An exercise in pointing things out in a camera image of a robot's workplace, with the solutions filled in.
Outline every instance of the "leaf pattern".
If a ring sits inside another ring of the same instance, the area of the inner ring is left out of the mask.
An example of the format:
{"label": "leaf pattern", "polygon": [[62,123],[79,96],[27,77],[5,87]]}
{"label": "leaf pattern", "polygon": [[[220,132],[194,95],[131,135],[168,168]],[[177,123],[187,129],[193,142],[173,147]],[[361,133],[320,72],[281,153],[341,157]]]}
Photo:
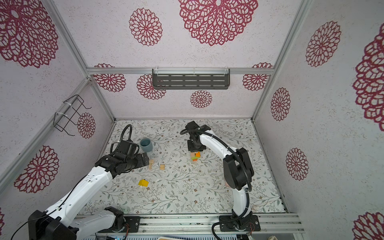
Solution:
{"label": "leaf pattern", "polygon": [[[211,150],[193,162],[187,148],[189,134],[180,135],[191,120],[122,120],[110,137],[105,154],[117,142],[127,124],[132,124],[132,140],[153,141],[148,153],[152,169],[142,167],[121,174],[102,187],[80,211],[95,214],[113,206],[125,214],[228,213],[233,207],[232,189],[225,185],[222,160]],[[255,175],[252,177],[250,206],[253,212],[285,212],[249,119],[195,120],[208,125],[229,145],[248,150]],[[138,185],[141,179],[148,187]]]}

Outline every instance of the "cable tie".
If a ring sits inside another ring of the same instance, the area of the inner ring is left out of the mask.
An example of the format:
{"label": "cable tie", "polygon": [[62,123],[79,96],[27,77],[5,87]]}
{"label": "cable tie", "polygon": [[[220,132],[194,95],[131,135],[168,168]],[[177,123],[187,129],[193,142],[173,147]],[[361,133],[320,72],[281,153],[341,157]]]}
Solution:
{"label": "cable tie", "polygon": [[64,116],[68,117],[68,115],[67,115],[67,114],[64,114],[64,113],[56,113],[56,114],[62,114],[62,115],[64,115]]}

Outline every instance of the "red flower pattern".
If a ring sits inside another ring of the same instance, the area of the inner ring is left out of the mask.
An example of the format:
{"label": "red flower pattern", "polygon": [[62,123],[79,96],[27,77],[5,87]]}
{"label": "red flower pattern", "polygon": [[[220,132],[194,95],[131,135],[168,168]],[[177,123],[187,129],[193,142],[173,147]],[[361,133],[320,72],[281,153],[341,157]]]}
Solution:
{"label": "red flower pattern", "polygon": [[1,236],[1,230],[3,229],[4,226],[4,214],[1,213],[1,208],[0,208],[0,236]]}
{"label": "red flower pattern", "polygon": [[48,186],[57,174],[59,159],[49,146],[43,146],[13,185],[21,192],[37,193]]}
{"label": "red flower pattern", "polygon": [[[97,64],[96,68],[114,68],[109,64]],[[93,77],[98,85],[110,92],[120,92],[125,88],[125,78],[123,74],[94,74]]]}
{"label": "red flower pattern", "polygon": [[91,114],[83,113],[80,115],[77,124],[77,130],[83,138],[90,138],[95,133],[96,123]]}
{"label": "red flower pattern", "polygon": [[289,92],[285,88],[279,88],[273,94],[271,101],[271,113],[276,121],[283,120],[291,107]]}
{"label": "red flower pattern", "polygon": [[298,148],[292,148],[285,160],[289,174],[296,180],[303,180],[308,174],[308,161]]}
{"label": "red flower pattern", "polygon": [[364,48],[362,61],[355,69],[355,102],[364,109],[364,117],[373,119],[384,131],[384,23],[375,39]]}
{"label": "red flower pattern", "polygon": [[340,26],[330,21],[322,25],[312,35],[305,54],[307,62],[312,67],[323,65],[333,56],[340,42]]}
{"label": "red flower pattern", "polygon": [[133,37],[146,46],[157,44],[163,35],[159,18],[150,10],[144,8],[138,8],[132,13],[129,28]]}
{"label": "red flower pattern", "polygon": [[197,108],[205,108],[212,102],[212,95],[204,90],[198,90],[191,95],[191,103]]}
{"label": "red flower pattern", "polygon": [[0,52],[5,60],[23,67],[49,65],[58,35],[39,0],[0,1]]}
{"label": "red flower pattern", "polygon": [[153,88],[151,74],[140,76],[137,80],[137,89],[141,95],[152,100],[162,98],[167,92],[166,90],[156,90]]}
{"label": "red flower pattern", "polygon": [[252,21],[257,0],[179,0],[184,28],[200,43],[223,45]]}
{"label": "red flower pattern", "polygon": [[353,223],[354,240],[384,239],[384,216],[381,213],[366,212],[364,215],[359,215]]}
{"label": "red flower pattern", "polygon": [[[270,63],[259,63],[253,66],[253,68],[272,68]],[[246,89],[251,91],[257,91],[264,88],[266,81],[268,80],[268,74],[246,74],[243,76],[243,85]]]}

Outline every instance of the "blue cup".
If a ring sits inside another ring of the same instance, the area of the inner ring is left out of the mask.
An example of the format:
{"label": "blue cup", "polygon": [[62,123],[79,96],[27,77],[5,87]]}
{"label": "blue cup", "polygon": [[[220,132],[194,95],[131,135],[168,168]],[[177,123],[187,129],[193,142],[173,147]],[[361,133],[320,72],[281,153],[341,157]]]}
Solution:
{"label": "blue cup", "polygon": [[153,149],[152,141],[149,138],[144,138],[140,141],[140,147],[144,152],[150,152]]}

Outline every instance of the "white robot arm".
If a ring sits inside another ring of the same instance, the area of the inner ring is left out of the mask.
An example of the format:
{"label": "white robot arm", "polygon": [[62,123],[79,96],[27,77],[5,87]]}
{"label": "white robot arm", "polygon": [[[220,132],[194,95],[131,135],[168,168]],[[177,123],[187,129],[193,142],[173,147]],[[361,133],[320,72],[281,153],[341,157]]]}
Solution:
{"label": "white robot arm", "polygon": [[[123,141],[124,132],[128,127],[130,127],[129,139]],[[123,130],[115,151],[112,152],[111,148],[111,153],[96,162],[74,189],[46,211],[37,210],[29,217],[30,239],[81,240],[103,229],[119,231],[124,228],[123,212],[113,207],[81,220],[75,220],[75,217],[94,194],[117,175],[149,164],[147,154],[139,154],[139,146],[130,140],[131,132],[132,126],[128,125]],[[247,192],[251,189],[250,181],[254,173],[247,151],[227,146],[208,126],[199,127],[194,121],[188,123],[180,134],[187,132],[190,134],[189,151],[203,151],[208,147],[223,159],[225,180],[233,188],[232,215],[233,218],[237,218],[236,229],[241,230],[248,224],[252,215],[248,208]]]}

